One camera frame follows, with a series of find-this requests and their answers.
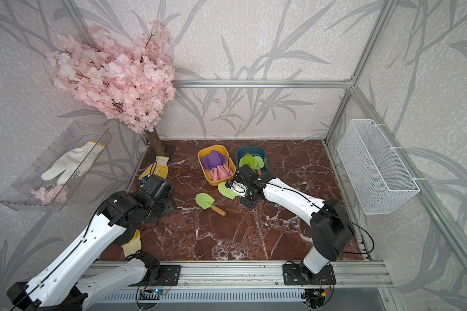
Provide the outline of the green trowel yellow handle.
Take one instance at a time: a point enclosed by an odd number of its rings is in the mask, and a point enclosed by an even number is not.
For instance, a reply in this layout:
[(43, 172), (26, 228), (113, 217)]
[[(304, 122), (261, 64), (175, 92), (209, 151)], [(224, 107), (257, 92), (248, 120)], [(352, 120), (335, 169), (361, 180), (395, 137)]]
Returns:
[(239, 161), (240, 167), (248, 165), (251, 169), (256, 170), (257, 161), (253, 155), (246, 153)]

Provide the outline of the purple square shovel pink handle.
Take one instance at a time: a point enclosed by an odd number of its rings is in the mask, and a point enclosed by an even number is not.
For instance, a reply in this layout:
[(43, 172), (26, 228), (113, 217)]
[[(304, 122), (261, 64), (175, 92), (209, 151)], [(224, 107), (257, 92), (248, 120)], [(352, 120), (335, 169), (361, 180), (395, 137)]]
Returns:
[(219, 173), (219, 179), (222, 180), (224, 179), (224, 172), (221, 168), (221, 165), (223, 164), (223, 160), (222, 160), (222, 154), (219, 154), (218, 151), (216, 150), (212, 150), (216, 153), (216, 164), (217, 164), (217, 170), (218, 170), (218, 173)]
[(219, 173), (217, 170), (217, 164), (216, 164), (216, 153), (212, 151), (210, 154), (206, 156), (209, 167), (211, 168), (211, 177), (212, 180), (218, 181), (219, 180)]

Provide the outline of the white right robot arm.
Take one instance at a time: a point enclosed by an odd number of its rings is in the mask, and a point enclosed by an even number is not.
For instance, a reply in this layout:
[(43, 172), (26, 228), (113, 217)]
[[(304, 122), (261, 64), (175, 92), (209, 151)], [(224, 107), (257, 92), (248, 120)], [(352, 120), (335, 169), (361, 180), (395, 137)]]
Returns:
[(292, 212), (311, 229), (313, 246), (302, 268), (315, 275), (336, 261), (353, 239), (355, 230), (345, 209), (335, 199), (315, 198), (284, 183), (270, 172), (258, 174), (248, 165), (239, 168), (226, 189), (240, 197), (242, 205), (255, 208), (261, 200)]

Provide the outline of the green shovel wooden handle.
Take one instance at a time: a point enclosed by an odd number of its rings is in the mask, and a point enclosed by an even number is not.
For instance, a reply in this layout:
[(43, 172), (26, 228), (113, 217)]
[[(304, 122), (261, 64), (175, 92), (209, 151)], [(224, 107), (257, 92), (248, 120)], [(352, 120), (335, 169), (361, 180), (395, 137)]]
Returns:
[(256, 161), (256, 170), (261, 170), (262, 168), (265, 167), (265, 162), (261, 156), (254, 156), (254, 159)]
[(220, 192), (221, 195), (223, 195), (226, 198), (229, 198), (231, 200), (234, 200), (236, 197), (238, 197), (238, 194), (231, 189), (229, 189), (226, 186), (226, 182), (222, 182), (217, 186), (218, 191)]
[(215, 205), (215, 199), (209, 194), (199, 193), (196, 195), (195, 201), (203, 210), (211, 209), (222, 217), (226, 217), (226, 212)]

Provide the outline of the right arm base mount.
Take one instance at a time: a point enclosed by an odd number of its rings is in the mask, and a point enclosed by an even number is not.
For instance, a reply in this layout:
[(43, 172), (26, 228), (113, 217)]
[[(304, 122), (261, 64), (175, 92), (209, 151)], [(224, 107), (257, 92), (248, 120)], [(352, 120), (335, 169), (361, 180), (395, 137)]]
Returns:
[(325, 265), (319, 273), (311, 272), (302, 263), (287, 261), (282, 265), (284, 285), (320, 285), (330, 286), (336, 284), (335, 273), (330, 263)]

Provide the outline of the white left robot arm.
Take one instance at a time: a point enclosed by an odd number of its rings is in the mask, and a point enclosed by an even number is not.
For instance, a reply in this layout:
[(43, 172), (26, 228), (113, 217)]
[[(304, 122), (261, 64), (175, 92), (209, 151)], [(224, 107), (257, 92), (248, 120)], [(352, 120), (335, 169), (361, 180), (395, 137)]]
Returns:
[(29, 282), (7, 291), (13, 309), (86, 310), (95, 302), (129, 285), (153, 285), (164, 274), (160, 262), (145, 251), (109, 272), (83, 278), (84, 272), (114, 241), (126, 244), (144, 222), (150, 224), (176, 210), (174, 186), (151, 175), (134, 193), (119, 191), (103, 201), (80, 235)]

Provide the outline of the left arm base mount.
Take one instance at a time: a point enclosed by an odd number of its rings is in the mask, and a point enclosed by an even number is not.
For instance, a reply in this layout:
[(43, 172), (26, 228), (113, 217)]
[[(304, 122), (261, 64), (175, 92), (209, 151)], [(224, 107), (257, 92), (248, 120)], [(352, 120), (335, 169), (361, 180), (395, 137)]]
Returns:
[(177, 286), (181, 272), (181, 265), (161, 264), (161, 262), (148, 252), (137, 251), (126, 257), (128, 261), (137, 259), (147, 269), (140, 282), (134, 286)]

